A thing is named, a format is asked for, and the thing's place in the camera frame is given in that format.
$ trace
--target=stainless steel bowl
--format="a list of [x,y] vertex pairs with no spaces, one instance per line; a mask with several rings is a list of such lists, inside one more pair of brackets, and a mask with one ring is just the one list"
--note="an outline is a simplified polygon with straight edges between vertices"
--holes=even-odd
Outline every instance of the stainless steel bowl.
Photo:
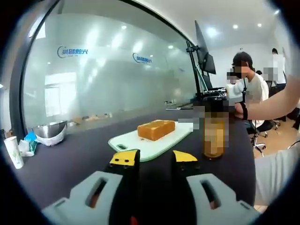
[[52,122],[45,126],[34,127],[32,130],[36,136],[42,138],[52,138],[57,136],[66,126],[66,124],[67,121]]

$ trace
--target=frosted glass wall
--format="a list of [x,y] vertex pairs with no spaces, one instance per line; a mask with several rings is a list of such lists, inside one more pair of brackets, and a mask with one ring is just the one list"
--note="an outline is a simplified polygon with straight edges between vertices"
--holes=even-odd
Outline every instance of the frosted glass wall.
[[186,40],[155,17],[117,0],[66,1],[57,11],[25,70],[27,128],[193,98]]

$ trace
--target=white cutting board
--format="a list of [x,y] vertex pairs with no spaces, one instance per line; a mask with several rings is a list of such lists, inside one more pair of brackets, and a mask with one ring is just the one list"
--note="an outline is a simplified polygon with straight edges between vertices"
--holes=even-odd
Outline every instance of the white cutting board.
[[135,130],[110,139],[108,144],[117,152],[139,149],[141,150],[140,162],[146,162],[163,154],[191,132],[193,132],[193,123],[175,122],[175,130],[157,141],[143,139]]

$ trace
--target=glass jar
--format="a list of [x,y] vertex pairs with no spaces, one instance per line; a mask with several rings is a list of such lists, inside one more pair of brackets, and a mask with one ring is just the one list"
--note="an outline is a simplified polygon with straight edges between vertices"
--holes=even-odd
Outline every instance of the glass jar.
[[226,120],[223,114],[205,113],[203,154],[208,158],[217,158],[225,151]]
[[228,145],[228,102],[222,98],[204,101],[204,142],[203,154],[208,158],[218,158]]

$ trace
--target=black wristband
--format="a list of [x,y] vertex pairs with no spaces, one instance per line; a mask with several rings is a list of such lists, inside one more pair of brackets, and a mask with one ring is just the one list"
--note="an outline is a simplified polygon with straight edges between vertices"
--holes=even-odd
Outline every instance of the black wristband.
[[243,120],[247,120],[248,119],[248,110],[246,108],[246,105],[243,102],[240,102],[240,105],[242,106],[242,109],[243,109]]

